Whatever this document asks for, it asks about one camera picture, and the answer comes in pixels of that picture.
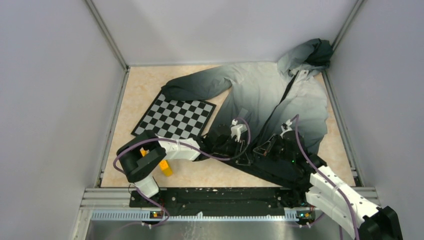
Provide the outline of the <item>grey gradient hooded jacket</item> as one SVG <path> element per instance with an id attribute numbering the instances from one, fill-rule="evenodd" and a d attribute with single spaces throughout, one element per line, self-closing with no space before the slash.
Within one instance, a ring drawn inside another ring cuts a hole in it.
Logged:
<path id="1" fill-rule="evenodd" d="M 281 125 L 299 115 L 298 133 L 304 150 L 317 154 L 327 134 L 328 98 L 316 80 L 330 66 L 334 51 L 328 40 L 308 40 L 283 54 L 276 62 L 245 62 L 221 65 L 168 81 L 162 88 L 167 101 L 209 100 L 225 90 L 210 130 L 241 117 L 251 131 L 247 155 L 249 166 L 227 164 L 240 171 L 292 188 L 301 177 L 286 160 L 255 156 L 253 148 L 281 133 Z"/>

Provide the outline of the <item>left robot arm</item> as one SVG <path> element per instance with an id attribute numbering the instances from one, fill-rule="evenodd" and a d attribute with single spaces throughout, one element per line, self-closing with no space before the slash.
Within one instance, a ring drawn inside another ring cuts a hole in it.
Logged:
<path id="1" fill-rule="evenodd" d="M 161 194 L 152 172 L 161 161 L 196 162 L 209 158 L 235 161 L 246 152 L 250 141 L 250 127 L 239 118 L 234 119 L 231 126 L 220 125 L 204 137 L 165 138 L 145 130 L 118 149 L 113 166 L 116 168 L 120 164 L 118 171 L 142 193 L 141 200 L 154 207 L 160 202 Z"/>

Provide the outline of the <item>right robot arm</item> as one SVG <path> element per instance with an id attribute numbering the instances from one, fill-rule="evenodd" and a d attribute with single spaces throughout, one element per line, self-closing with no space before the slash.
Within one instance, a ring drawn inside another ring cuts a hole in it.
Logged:
<path id="1" fill-rule="evenodd" d="M 318 208 L 355 240 L 403 239 L 395 210 L 378 206 L 350 187 L 322 158 L 305 148 L 295 131 L 274 134 L 253 153 L 267 170 L 287 167 L 296 173 L 290 207 Z"/>

